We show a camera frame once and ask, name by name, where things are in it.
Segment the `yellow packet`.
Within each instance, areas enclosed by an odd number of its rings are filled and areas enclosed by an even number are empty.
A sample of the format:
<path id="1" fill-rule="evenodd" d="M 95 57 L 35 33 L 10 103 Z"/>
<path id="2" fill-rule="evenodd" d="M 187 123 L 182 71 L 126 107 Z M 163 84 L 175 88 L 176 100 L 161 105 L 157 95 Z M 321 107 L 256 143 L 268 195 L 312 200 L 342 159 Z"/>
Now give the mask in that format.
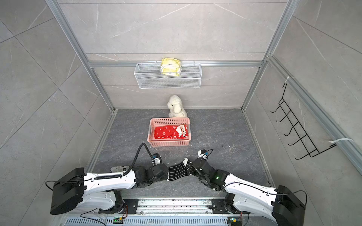
<path id="1" fill-rule="evenodd" d="M 160 71 L 163 75 L 180 76 L 182 62 L 175 58 L 162 58 Z"/>

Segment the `red snowflake sock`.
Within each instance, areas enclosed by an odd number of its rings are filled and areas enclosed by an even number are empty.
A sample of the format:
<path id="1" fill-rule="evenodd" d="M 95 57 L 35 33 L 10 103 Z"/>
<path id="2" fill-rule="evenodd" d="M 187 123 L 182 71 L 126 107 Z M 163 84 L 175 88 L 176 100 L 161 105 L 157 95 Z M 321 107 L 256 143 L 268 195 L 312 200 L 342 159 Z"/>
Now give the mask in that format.
<path id="1" fill-rule="evenodd" d="M 154 129 L 154 139 L 186 139 L 188 135 L 186 124 L 165 125 Z"/>

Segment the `black wall hook rack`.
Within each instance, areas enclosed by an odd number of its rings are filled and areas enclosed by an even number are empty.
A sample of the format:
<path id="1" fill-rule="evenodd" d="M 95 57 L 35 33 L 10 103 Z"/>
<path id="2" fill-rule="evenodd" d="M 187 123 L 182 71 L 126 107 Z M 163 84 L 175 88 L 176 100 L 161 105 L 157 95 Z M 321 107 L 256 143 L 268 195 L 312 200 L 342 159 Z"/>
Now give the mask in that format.
<path id="1" fill-rule="evenodd" d="M 283 93 L 278 101 L 278 106 L 275 110 L 270 111 L 270 113 L 282 113 L 283 117 L 280 119 L 276 119 L 276 123 L 282 123 L 287 121 L 289 123 L 289 132 L 283 133 L 284 137 L 289 137 L 291 134 L 296 135 L 297 139 L 293 143 L 287 143 L 287 146 L 293 147 L 297 144 L 301 144 L 303 150 L 305 151 L 305 155 L 301 157 L 294 157 L 295 160 L 302 160 L 306 157 L 314 158 L 318 155 L 321 155 L 324 152 L 327 152 L 337 146 L 337 144 L 332 143 L 328 148 L 324 150 L 320 150 L 316 144 L 313 142 L 308 132 L 297 118 L 296 114 L 293 112 L 291 107 L 286 102 L 284 96 L 287 89 L 287 84 L 283 84 Z"/>

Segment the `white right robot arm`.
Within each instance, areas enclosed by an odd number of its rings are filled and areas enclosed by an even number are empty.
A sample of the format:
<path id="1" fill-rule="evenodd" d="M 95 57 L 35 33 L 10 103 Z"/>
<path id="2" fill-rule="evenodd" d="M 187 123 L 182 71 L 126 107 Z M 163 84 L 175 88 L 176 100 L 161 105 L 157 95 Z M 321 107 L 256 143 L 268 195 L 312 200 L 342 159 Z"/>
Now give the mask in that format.
<path id="1" fill-rule="evenodd" d="M 266 187 L 214 169 L 203 157 L 183 161 L 189 173 L 215 191 L 227 193 L 224 200 L 229 212 L 248 212 L 268 218 L 279 226 L 302 226 L 306 203 L 285 186 Z"/>

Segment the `black white striped sock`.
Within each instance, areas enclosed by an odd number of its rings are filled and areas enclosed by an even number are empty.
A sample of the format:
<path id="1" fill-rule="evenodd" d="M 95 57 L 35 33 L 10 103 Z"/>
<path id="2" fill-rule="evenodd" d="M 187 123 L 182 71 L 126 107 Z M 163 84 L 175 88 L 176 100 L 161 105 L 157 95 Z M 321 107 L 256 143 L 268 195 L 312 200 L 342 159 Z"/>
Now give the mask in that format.
<path id="1" fill-rule="evenodd" d="M 167 181 L 175 181 L 190 175 L 192 162 L 185 158 L 181 163 L 168 167 Z"/>

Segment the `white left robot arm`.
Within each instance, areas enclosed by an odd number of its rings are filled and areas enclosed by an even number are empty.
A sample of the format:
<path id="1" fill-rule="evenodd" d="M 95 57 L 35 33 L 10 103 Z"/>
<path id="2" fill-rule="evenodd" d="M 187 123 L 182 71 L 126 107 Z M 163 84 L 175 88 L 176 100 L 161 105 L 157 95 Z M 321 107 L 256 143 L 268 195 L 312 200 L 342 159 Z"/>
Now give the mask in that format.
<path id="1" fill-rule="evenodd" d="M 95 208 L 107 214 L 118 213 L 124 207 L 120 191 L 147 187 L 167 180 L 168 167 L 158 156 L 150 156 L 153 166 L 131 166 L 116 173 L 89 173 L 76 168 L 53 182 L 51 215 L 60 215 L 81 208 Z"/>

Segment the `metal base rail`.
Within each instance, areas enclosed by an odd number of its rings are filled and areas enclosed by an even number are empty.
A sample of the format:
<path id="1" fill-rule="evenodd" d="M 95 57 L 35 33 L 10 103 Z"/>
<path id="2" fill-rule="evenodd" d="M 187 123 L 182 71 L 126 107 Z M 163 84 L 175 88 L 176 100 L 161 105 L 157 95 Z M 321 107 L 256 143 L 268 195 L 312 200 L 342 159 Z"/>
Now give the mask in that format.
<path id="1" fill-rule="evenodd" d="M 272 207 L 248 198 L 236 198 L 236 213 L 227 210 L 217 197 L 129 198 L 128 212 L 115 215 L 69 214 L 62 226 L 246 226 L 250 217 L 266 218 L 277 225 Z"/>

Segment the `pink plastic basket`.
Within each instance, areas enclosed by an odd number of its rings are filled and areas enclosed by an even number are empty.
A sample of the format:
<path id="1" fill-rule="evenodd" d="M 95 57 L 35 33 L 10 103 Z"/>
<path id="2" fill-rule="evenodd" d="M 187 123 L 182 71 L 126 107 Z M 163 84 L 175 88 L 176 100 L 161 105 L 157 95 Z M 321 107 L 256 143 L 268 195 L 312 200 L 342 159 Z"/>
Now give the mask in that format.
<path id="1" fill-rule="evenodd" d="M 188 146 L 191 140 L 190 120 L 186 118 L 153 118 L 148 142 L 152 147 Z"/>

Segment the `white plush toy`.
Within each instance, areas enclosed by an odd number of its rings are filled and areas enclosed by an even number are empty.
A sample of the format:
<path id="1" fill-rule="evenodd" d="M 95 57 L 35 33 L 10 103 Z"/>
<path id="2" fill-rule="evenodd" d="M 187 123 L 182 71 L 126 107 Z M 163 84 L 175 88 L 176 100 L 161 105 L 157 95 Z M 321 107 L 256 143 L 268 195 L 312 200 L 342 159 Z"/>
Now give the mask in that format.
<path id="1" fill-rule="evenodd" d="M 169 117 L 185 118 L 188 117 L 185 109 L 183 108 L 183 103 L 177 95 L 173 95 L 169 98 L 168 101 Z"/>

